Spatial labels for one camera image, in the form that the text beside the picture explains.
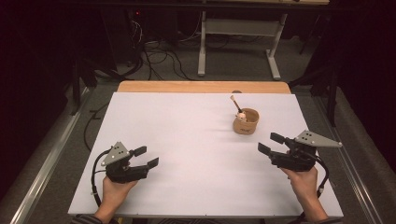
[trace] white paper sheet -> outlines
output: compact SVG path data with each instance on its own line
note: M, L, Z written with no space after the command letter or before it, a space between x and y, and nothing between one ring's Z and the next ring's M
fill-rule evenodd
M69 214L92 214L91 173L97 156L121 141L128 149L147 146L131 165L160 158L159 165L131 190L119 209L135 217L273 217L302 212L282 171L261 154L258 142L272 150L288 148L270 133L295 137L306 123L292 94L238 93L241 107L260 113L256 132L233 131L237 112L229 93L114 93L71 203ZM324 171L317 164L318 181ZM104 173L96 175L102 195ZM330 184L320 197L331 217L342 211Z

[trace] gray carpet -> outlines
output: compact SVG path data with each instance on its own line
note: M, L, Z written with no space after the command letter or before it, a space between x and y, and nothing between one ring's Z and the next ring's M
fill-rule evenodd
M241 40L232 41L225 48L216 48L221 46L221 42L210 42L207 50L206 76L198 77L197 61L198 47L180 45L179 47L170 47L162 45L162 49L171 49L177 54L182 64L184 73L189 78L198 80L254 80L268 81L272 80L268 64L263 58L263 45L268 44L268 39L261 39L255 42L241 42ZM279 67L283 81L291 81L304 73L307 63L309 62L312 48L305 50L303 55L298 54L303 43L298 38L292 40L282 40L276 53L276 61ZM181 80L180 72L176 57L172 60L172 52L165 54L158 50L153 44L149 46L148 54L154 64L153 68L158 72L160 77L152 75L152 79ZM134 79L147 79L149 69L143 66L136 74L129 76ZM84 129L92 116L90 110L96 110L110 100L112 92L117 89L118 83L114 80L100 79L96 89L91 90L90 97L81 108L81 115L78 123L71 132L71 135L65 145L62 157L59 159L52 176L50 177L47 187L41 194L35 209L32 210L27 223L68 223L71 219L67 215L68 207L72 201L74 191L84 169L85 162L89 157L89 150L84 145ZM384 158L375 148L374 143L364 131L361 123L356 118L347 103L342 91L338 91L337 106L335 111L336 129L329 126L328 121L323 116L322 102L326 98L311 97L308 87L298 87L292 90L297 95L305 120L311 131L322 134L330 138L340 138L344 148L340 150L320 148L319 155L329 166L334 192L345 214L344 223L373 223L370 221L370 212L366 211L362 201L357 194L353 178L348 174L345 156L349 156L352 166L358 171L358 178L361 179L364 189L367 190L376 212L380 215L382 223L393 223L396 220L396 214L391 208L396 207L396 177L390 170ZM64 117L68 116L69 111L65 111ZM102 118L106 113L103 109L98 113ZM94 119L87 128L86 137L88 145L91 147L99 131L101 119ZM9 223L16 210L21 204L21 200L30 188L41 164L49 154L53 132L59 132L64 127L62 121L54 125L53 130L49 133L48 139L35 152L35 155L26 164L23 173L15 182L9 194L0 204L0 223ZM268 219L266 223L286 223L285 219Z

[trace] cable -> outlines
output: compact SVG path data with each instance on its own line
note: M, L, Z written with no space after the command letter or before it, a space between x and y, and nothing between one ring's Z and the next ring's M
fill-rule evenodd
M149 74L148 74L148 80L151 80L151 72L154 72L154 75L159 79L159 80L164 80L151 66L151 62L149 60L149 55L146 51L146 49L143 49L144 53L146 54L147 62L144 62L148 68L149 68Z
M87 141L87 130L88 130L88 126L90 125L90 123L91 123L91 121L92 121L93 119L99 119L99 118L96 117L96 115L97 115L103 108L105 108L106 106L108 106L109 104L110 104L110 102L106 103L105 105L102 105L102 106L101 106L99 109L97 109L97 110L91 110L91 111L90 111L90 112L93 112L93 114L92 114L92 116L90 117L90 119L88 120L87 124L85 125L85 128L84 128L84 135L83 135L85 147L86 147L89 151L92 151L92 149L91 149L91 147L88 145L88 141Z
M137 33L137 29L139 29L140 35L139 35L139 40L137 41L136 45L140 44L140 41L142 41L142 36L143 36L143 29L142 29L142 27L140 26L140 24L138 22L136 22L134 20L130 20L130 22L131 22L131 25L134 26L134 33L131 36L131 41L132 41L132 44L133 44L133 48L135 49L134 36Z
M187 77L187 75L184 73L183 69L181 68L181 61L180 61L180 59L177 57L177 54L175 54L172 50L169 50L169 51L175 55L175 57L176 57L176 59L177 59L177 61L178 61L179 70L180 70L180 72L183 74L183 77L180 76L180 75L177 73L177 71L176 71L176 69L175 69L175 60L174 60L174 58L172 57L172 55L170 55L171 58L172 58L172 60L173 60L173 62L174 62L174 71L175 71L175 73L176 73L179 77L181 77L181 78L185 78L185 79L191 80L191 81L196 81L196 80L193 79L193 78Z
M321 193L322 193L323 190L324 190L324 185L326 184L327 180L329 179L329 169L327 168L326 164L323 162L323 160L321 159L321 157L319 157L319 156L317 156L317 155L313 156L313 155L311 155L311 154L309 154L309 153L307 153L307 152L304 152L304 151L300 151L300 152L303 153L305 156L310 157L310 158L312 158L313 160L317 161L317 162L323 167L323 169L324 169L324 171L325 171L325 176L323 177L323 180L322 180L322 182L319 184L318 190L317 190L317 195L318 195L318 198L319 198L320 195L321 195Z
M163 50L161 50L161 49L159 49L159 50L160 50L159 52L152 52L152 53L150 53L149 57L151 57L151 56L153 56L153 55L155 55L155 54L164 54L164 57L163 57L163 59L159 60L159 61L156 62L156 63L151 62L152 64L158 64L158 63L165 62L166 58L168 57L168 54L167 54L165 51L163 51Z
M197 22L197 25L196 25L195 30L194 30L194 32L192 33L192 35L190 35L190 36L187 37L186 39L178 40L178 42L181 43L181 42L188 41L188 40L191 40L191 39L194 39L194 38L200 36L200 35L196 35L196 33L198 32L199 25L201 24L201 19L202 19L202 13L199 13L198 22Z
M239 38L233 38L234 36L242 36L242 35L232 35L232 36L230 37L231 40L233 40L233 41L238 41L238 42L242 42L242 43L253 43L253 42L259 41L259 40L261 40L261 39L264 38L263 35L256 35L256 36L253 37L253 39L251 39L251 40L242 40L242 39L239 39Z
M102 172L105 172L105 171L106 171L106 170L96 171L95 174L97 174L97 173L102 173Z
M210 37L219 37L219 36L224 36L224 35L209 35ZM225 36L225 38L223 38L223 39L225 39L225 43L224 44L222 44L221 46L219 46L219 47L211 47L210 45L208 45L207 43L206 43L206 46L208 47L208 48L210 48L210 49L222 49L222 48L224 48L225 46L227 46L228 45L228 43L230 43L230 36L229 35L226 35Z
M96 188L95 185L95 174L96 174L96 165L99 162L99 160L106 154L108 154L108 152L110 152L111 149L108 149L104 152L102 152L95 160L93 167L92 167L92 176L91 176L91 184L92 184L92 195L96 201L96 204L98 205L98 207L100 206L100 204L102 203L102 201L100 200L100 197L98 195L98 190Z

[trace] wire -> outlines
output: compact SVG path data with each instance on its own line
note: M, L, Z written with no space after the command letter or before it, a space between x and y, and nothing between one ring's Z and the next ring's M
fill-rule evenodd
M317 190L317 195L318 198L320 197L321 193L324 190L324 185L326 184L327 180L329 179L329 169L327 168L326 164L324 163L324 161L321 159L321 157L317 156L317 155L311 155L307 152L304 151L300 151L301 153L303 153L305 156L310 157L311 159L317 161L324 169L325 171L325 176L323 177L322 182L319 184L318 186L318 190Z
M152 52L152 53L150 53L148 56L151 57L151 56L156 55L156 54L163 54L164 57L163 57L161 60L159 60L158 62L156 62L156 63L151 62L152 64L162 63L162 62L164 62L164 61L166 60L166 58L168 57L168 54L167 54L166 52L164 52L163 50L161 50L161 49L160 49L160 51L158 51L158 52Z
M177 71L176 71L176 69L175 69L175 60L174 60L174 58L172 57L172 55L170 55L171 58L172 58L172 60L173 60L173 67L174 67L175 73L176 73L179 77L181 77L181 78L185 78L185 79L191 80L191 81L196 81L196 80L193 79L193 78L187 77L187 75L184 73L183 69L181 68L181 61L180 61L180 59L177 57L177 54L175 54L172 50L169 50L169 51L175 55L175 58L176 58L177 61L178 61L178 68L179 68L181 74L183 74L183 77L177 73Z
M96 171L95 174L97 174L97 173L102 173L102 172L105 172L105 171L106 171L106 170Z
M202 13L199 13L198 22L197 22L197 25L196 25L195 30L194 30L194 32L192 33L192 35L190 35L190 36L187 37L186 39L181 39L181 40L179 40L178 42L188 41L188 40L191 40L191 39L194 39L194 38L200 36L200 35L197 35L197 32L198 32L198 29L199 29L199 25L201 24L201 19L202 19Z
M218 46L218 47L211 47L210 45L208 45L208 44L206 43L206 46L207 46L208 48L210 48L210 49L222 49L222 48L226 47L226 46L230 43L230 36L229 36L229 35L209 35L209 36L212 37L212 39L213 39L213 37L222 37L222 36L225 36L225 38L222 38L222 39L221 39L221 40L224 40L224 39L225 39L225 42L224 42L222 45Z
M110 152L111 149L108 149L104 152L102 152L101 154L99 154L99 156L96 158L93 167L92 167L92 175L91 175L91 185L92 185L92 195L96 201L96 204L98 205L98 207L100 206L100 204L102 203L102 201L100 200L100 197L98 195L98 190L96 188L95 185L95 174L96 174L96 166L97 163L99 162L99 160L106 154L108 154L108 152Z
M92 151L92 149L91 149L91 147L89 146L89 144L88 144L88 140L87 140L87 130L88 130L88 126L90 126L90 123L91 123L91 121L93 120L93 119L99 119L99 118L97 118L96 116L97 116L97 114L103 109L103 108L105 108L106 106L108 106L110 104L110 102L108 102L108 103L106 103L105 105L102 105L99 109L97 109L97 110L91 110L90 112L93 112L93 114L92 114L92 116L90 117L90 119L88 120L88 122L87 122L87 124L85 125L85 128L84 128L84 144L85 144L85 147L89 150L89 151Z
M144 53L145 53L145 55L146 55L146 58L147 58L147 60L148 60L147 62L144 62L144 63L148 66L148 68L149 68L148 80L151 80L151 73L152 73L152 72L154 73L154 75L155 75L159 80L164 80L164 79L152 68L151 62L150 62L150 60L149 60L149 55L148 55L146 49L143 49L143 51L144 51Z
M118 72L116 72L114 70L110 70L110 71L112 71L113 74L117 75L117 77L120 77L123 80L133 80L133 79L129 79L129 78L126 78L126 77L131 75L131 74L133 74L133 73L135 73L135 72L137 72L142 67L142 65L143 65L143 59L139 56L137 58L137 62L134 65L134 67L131 70L129 70L128 72L126 72L124 74L119 74ZM113 78L115 76L115 75L113 75L113 76L102 76L102 75L97 74L97 73L95 73L95 75L97 77L104 78L104 79L106 79L106 78L107 79L111 79L111 78Z
M233 41L238 41L238 42L242 42L242 43L254 43L254 42L259 41L259 40L264 38L263 35L256 35L251 40L243 40L243 39L240 39L240 38L233 38L235 36L241 36L241 35L232 35L230 37L230 39L233 40Z
M134 20L130 20L131 25L134 27L134 33L131 36L131 40L132 40L132 44L134 45L134 36L137 33L137 29L139 29L140 31L140 35L139 35L139 40L137 41L136 45L138 45L140 43L140 41L142 41L142 36L143 36L143 29L140 26L140 24Z

